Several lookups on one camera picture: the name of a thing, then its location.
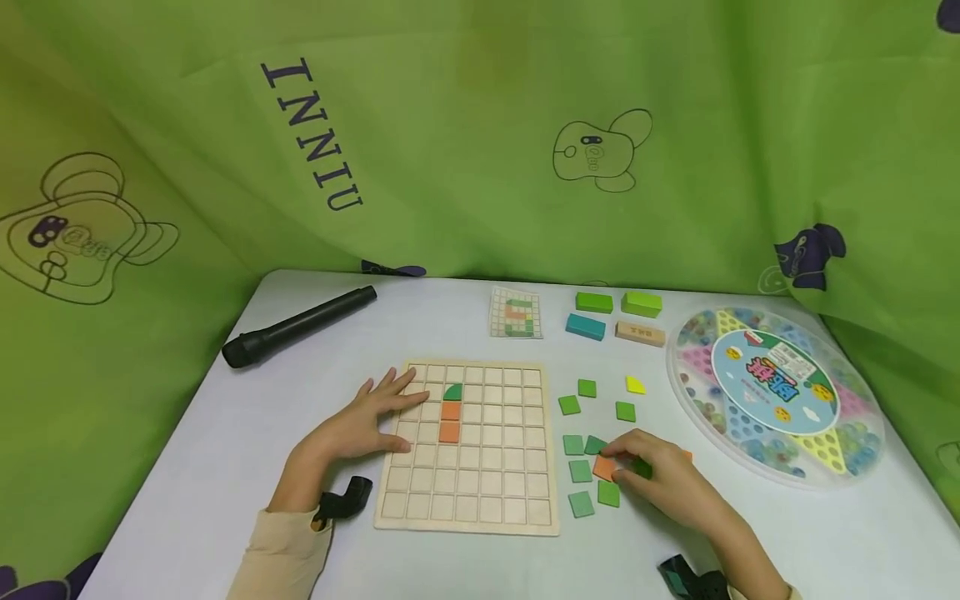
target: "teal wooden block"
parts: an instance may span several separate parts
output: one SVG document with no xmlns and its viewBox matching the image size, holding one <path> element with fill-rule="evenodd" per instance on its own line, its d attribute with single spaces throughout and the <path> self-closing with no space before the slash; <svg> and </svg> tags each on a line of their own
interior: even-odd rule
<svg viewBox="0 0 960 600">
<path fill-rule="evenodd" d="M 609 315 L 613 312 L 613 297 L 605 294 L 577 292 L 577 310 Z"/>
<path fill-rule="evenodd" d="M 566 331 L 599 342 L 607 333 L 607 324 L 570 313 L 570 316 L 566 318 Z"/>
<path fill-rule="evenodd" d="M 660 296 L 643 292 L 625 292 L 620 300 L 620 310 L 631 315 L 655 319 L 663 309 Z"/>
</svg>

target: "green square tile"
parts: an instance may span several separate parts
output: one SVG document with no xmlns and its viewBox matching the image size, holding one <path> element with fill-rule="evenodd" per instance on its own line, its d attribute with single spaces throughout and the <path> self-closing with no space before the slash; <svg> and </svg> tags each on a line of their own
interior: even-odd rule
<svg viewBox="0 0 960 600">
<path fill-rule="evenodd" d="M 597 397 L 597 382 L 590 379 L 578 379 L 577 394 L 583 397 Z"/>
<path fill-rule="evenodd" d="M 570 461 L 570 479 L 573 483 L 589 483 L 593 481 L 593 471 L 590 461 Z"/>
<path fill-rule="evenodd" d="M 616 417 L 619 420 L 628 420 L 631 423 L 636 423 L 636 407 L 630 402 L 617 402 Z"/>
<path fill-rule="evenodd" d="M 584 436 L 564 436 L 564 454 L 580 456 L 584 453 Z"/>
<path fill-rule="evenodd" d="M 597 502 L 600 504 L 606 504 L 607 506 L 613 506 L 614 508 L 620 507 L 620 487 L 615 483 L 609 481 L 604 481 L 600 479 L 597 481 Z"/>
<path fill-rule="evenodd" d="M 561 396 L 559 402 L 560 412 L 565 415 L 576 415 L 580 412 L 580 402 L 576 396 Z"/>
<path fill-rule="evenodd" d="M 594 514 L 593 503 L 590 502 L 590 492 L 576 492 L 568 496 L 573 517 L 591 516 Z"/>
<path fill-rule="evenodd" d="M 588 436 L 587 446 L 584 448 L 584 453 L 593 454 L 593 455 L 599 454 L 600 450 L 602 450 L 605 445 L 607 445 L 607 443 L 601 440 L 600 438 L 594 438 L 593 436 Z"/>
</svg>

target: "wooden block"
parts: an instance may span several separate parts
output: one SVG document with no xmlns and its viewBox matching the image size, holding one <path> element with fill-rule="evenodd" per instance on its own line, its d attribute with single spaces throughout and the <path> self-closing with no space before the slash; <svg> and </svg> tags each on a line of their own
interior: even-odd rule
<svg viewBox="0 0 960 600">
<path fill-rule="evenodd" d="M 663 331 L 629 321 L 617 321 L 614 335 L 624 340 L 640 342 L 657 348 L 663 348 L 663 345 L 666 344 L 666 334 Z"/>
</svg>

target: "orange square tile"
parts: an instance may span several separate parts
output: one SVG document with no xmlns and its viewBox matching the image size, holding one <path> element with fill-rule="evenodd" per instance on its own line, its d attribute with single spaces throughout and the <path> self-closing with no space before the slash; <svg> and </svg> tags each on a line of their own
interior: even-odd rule
<svg viewBox="0 0 960 600">
<path fill-rule="evenodd" d="M 440 420 L 460 420 L 460 402 L 444 402 L 441 404 Z"/>
<path fill-rule="evenodd" d="M 460 423 L 452 420 L 441 422 L 440 442 L 442 444 L 458 444 L 460 442 Z"/>
<path fill-rule="evenodd" d="M 616 463 L 609 458 L 597 456 L 596 462 L 593 463 L 593 474 L 600 479 L 613 481 L 613 472 L 615 470 Z"/>
</svg>

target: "rectangular block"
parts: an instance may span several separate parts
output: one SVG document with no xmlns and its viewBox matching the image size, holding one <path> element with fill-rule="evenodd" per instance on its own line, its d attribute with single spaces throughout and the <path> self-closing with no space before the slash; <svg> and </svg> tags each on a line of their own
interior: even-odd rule
<svg viewBox="0 0 960 600">
<path fill-rule="evenodd" d="M 607 324 L 570 313 L 570 316 L 566 318 L 566 331 L 599 342 L 603 340 L 603 336 L 607 333 Z"/>
<path fill-rule="evenodd" d="M 614 335 L 624 340 L 640 342 L 657 348 L 663 348 L 663 345 L 666 344 L 666 333 L 663 331 L 629 321 L 617 321 Z"/>
<path fill-rule="evenodd" d="M 609 315 L 613 312 L 613 297 L 606 294 L 577 292 L 577 310 Z"/>
<path fill-rule="evenodd" d="M 620 300 L 620 310 L 631 315 L 655 319 L 663 309 L 660 296 L 644 292 L 625 292 Z"/>
<path fill-rule="evenodd" d="M 597 397 L 597 382 L 591 379 L 577 379 L 577 394 L 583 397 Z"/>
<path fill-rule="evenodd" d="M 636 407 L 630 402 L 617 402 L 616 418 L 618 420 L 636 423 Z"/>
<path fill-rule="evenodd" d="M 584 448 L 585 454 L 596 455 L 600 453 L 600 450 L 606 447 L 607 443 L 601 440 L 600 438 L 594 438 L 593 436 L 587 436 L 587 446 Z"/>
<path fill-rule="evenodd" d="M 580 412 L 580 401 L 576 396 L 561 396 L 560 412 L 564 415 L 576 415 Z"/>
<path fill-rule="evenodd" d="M 567 456 L 581 456 L 583 453 L 583 436 L 564 436 L 564 454 Z"/>
<path fill-rule="evenodd" d="M 573 511 L 574 518 L 593 515 L 593 503 L 590 502 L 590 492 L 576 492 L 568 496 L 570 499 L 570 509 Z"/>
</svg>

